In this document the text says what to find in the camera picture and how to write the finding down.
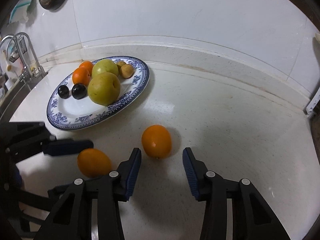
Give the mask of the small tangerine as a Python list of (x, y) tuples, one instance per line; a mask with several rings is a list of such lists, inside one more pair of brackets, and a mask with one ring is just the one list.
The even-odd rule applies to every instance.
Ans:
[(77, 156), (77, 165), (80, 172), (87, 178), (98, 178), (113, 170), (110, 158), (95, 148), (81, 151)]
[(141, 142), (145, 153), (150, 158), (165, 159), (171, 154), (171, 135), (162, 125), (148, 127), (142, 134)]

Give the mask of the brown longan fruit back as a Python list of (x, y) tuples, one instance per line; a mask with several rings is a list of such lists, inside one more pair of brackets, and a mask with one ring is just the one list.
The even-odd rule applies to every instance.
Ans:
[(126, 65), (126, 62), (124, 62), (124, 61), (118, 61), (118, 62), (116, 63), (116, 65), (117, 65), (117, 67), (118, 67), (118, 70), (120, 70), (122, 66)]

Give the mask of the small tangerine near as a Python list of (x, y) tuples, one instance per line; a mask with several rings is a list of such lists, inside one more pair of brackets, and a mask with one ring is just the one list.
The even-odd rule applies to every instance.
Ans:
[(87, 178), (98, 178), (113, 170), (110, 158), (95, 148), (81, 151), (77, 156), (77, 165), (80, 172)]

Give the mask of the medium orange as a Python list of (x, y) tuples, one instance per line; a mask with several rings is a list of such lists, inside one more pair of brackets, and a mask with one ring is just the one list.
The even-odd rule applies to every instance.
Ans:
[(86, 69), (89, 72), (90, 75), (92, 75), (93, 67), (94, 67), (94, 64), (91, 61), (83, 61), (79, 65), (79, 68)]

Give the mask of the dark plum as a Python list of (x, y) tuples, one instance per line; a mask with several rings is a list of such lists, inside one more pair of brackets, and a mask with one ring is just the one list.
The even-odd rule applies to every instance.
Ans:
[(60, 98), (67, 99), (69, 97), (70, 91), (66, 85), (60, 85), (57, 89), (57, 93)]
[(77, 83), (72, 87), (72, 97), (76, 100), (80, 100), (87, 95), (87, 88), (82, 83)]

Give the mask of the white dish rack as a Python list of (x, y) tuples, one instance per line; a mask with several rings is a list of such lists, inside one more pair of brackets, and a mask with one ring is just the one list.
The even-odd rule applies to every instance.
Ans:
[(304, 113), (306, 114), (307, 118), (311, 119), (316, 114), (315, 108), (317, 106), (317, 103), (319, 103), (319, 82), (317, 84), (317, 88), (313, 94), (313, 97), (310, 99), (309, 103), (304, 109)]

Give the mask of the large orange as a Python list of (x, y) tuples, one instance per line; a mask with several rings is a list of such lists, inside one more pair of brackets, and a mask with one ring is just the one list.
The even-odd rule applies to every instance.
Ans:
[(86, 68), (77, 68), (72, 74), (73, 84), (83, 84), (85, 86), (89, 85), (91, 76)]

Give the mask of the brown longan fruit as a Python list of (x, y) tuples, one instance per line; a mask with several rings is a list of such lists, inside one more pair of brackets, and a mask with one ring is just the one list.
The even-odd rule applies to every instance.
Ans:
[(122, 66), (126, 65), (126, 62), (124, 62), (124, 61), (118, 61), (118, 62), (116, 63), (116, 65), (117, 65), (117, 67), (118, 67), (118, 70), (120, 70)]
[(119, 74), (124, 79), (129, 79), (135, 72), (135, 69), (130, 64), (125, 64), (121, 66)]

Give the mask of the brown longan fruit front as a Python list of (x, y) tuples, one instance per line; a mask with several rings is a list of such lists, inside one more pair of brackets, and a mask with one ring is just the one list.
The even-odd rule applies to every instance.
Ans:
[(130, 64), (125, 64), (121, 66), (119, 74), (124, 79), (129, 79), (135, 72), (135, 69)]

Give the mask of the blue white oval plate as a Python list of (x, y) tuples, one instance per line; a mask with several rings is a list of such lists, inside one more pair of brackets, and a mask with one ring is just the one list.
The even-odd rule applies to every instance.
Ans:
[(107, 59), (114, 63), (124, 61), (135, 70), (129, 79), (119, 79), (120, 93), (117, 100), (109, 106), (102, 106), (93, 102), (89, 96), (78, 100), (69, 95), (63, 99), (56, 88), (47, 105), (47, 119), (52, 126), (64, 131), (93, 126), (116, 115), (142, 94), (150, 78), (147, 64), (131, 56), (111, 56)]

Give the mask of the small tangerine far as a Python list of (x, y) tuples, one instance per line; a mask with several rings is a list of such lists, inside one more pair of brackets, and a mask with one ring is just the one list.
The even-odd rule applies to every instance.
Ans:
[(141, 142), (145, 153), (150, 158), (165, 159), (171, 154), (171, 135), (162, 125), (148, 127), (142, 134)]

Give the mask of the large yellow pear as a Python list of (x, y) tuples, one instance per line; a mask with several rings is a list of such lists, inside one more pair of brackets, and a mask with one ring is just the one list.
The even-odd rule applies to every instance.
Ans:
[(88, 96), (96, 104), (109, 106), (120, 94), (120, 81), (113, 73), (105, 72), (93, 77), (88, 85)]

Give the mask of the green apple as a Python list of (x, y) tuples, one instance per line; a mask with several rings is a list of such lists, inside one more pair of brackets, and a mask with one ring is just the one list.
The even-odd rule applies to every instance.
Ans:
[(118, 66), (110, 59), (100, 60), (93, 66), (92, 77), (95, 77), (101, 73), (112, 73), (115, 76), (118, 76)]

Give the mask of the steel sink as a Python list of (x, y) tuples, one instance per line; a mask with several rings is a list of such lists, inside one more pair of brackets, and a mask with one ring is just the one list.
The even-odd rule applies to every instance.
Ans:
[(48, 74), (44, 76), (32, 77), (29, 81), (17, 81), (1, 100), (1, 123), (9, 122), (19, 105), (36, 85)]

